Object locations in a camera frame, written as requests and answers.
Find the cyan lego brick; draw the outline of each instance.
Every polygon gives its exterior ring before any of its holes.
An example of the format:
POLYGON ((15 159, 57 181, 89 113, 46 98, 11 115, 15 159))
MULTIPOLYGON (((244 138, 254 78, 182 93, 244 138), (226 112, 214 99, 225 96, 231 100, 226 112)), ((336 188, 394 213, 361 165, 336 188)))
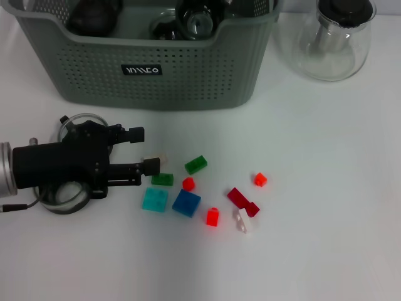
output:
POLYGON ((194 213, 200 202, 200 196, 181 189, 177 199, 173 204, 173 210, 176 210, 177 212, 191 218, 194 216, 194 213))
POLYGON ((169 193, 164 190, 148 188, 142 203, 142 209, 164 212, 169 193))

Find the red round lego piece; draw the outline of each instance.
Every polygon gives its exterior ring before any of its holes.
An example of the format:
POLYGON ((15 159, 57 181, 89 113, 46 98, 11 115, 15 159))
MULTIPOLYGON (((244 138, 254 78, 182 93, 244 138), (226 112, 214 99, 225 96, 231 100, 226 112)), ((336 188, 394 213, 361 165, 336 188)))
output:
POLYGON ((256 175, 255 185, 263 187, 264 185, 267 184, 267 182, 268 182, 268 179, 262 173, 259 173, 256 175))
POLYGON ((192 191, 195 189, 195 181, 193 178, 188 177, 182 181, 182 189, 185 191, 192 191))
POLYGON ((209 226, 217 227, 219 222, 220 212, 217 208, 211 208, 207 212, 206 224, 209 226))

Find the screw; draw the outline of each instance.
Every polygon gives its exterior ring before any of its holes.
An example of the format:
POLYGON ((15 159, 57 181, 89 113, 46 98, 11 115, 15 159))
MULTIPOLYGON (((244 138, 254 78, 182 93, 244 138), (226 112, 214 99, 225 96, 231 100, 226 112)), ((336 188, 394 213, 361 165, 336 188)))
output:
POLYGON ((38 145, 38 140, 37 140, 37 138, 30 138, 30 140, 29 140, 29 145, 38 145))

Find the basket label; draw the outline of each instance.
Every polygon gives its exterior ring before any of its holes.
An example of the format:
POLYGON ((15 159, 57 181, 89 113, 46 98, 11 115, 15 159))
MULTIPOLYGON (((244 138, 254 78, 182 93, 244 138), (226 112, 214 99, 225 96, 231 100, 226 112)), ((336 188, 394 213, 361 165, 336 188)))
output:
POLYGON ((163 75, 161 65, 121 65, 124 75, 163 75))

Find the glass teapot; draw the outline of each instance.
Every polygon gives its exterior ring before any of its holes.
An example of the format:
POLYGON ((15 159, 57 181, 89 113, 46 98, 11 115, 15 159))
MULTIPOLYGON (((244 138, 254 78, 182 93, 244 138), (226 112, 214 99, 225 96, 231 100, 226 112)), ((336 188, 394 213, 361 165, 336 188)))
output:
POLYGON ((296 64, 319 80, 351 77, 367 59, 375 15, 373 0, 317 0, 294 44, 296 64))

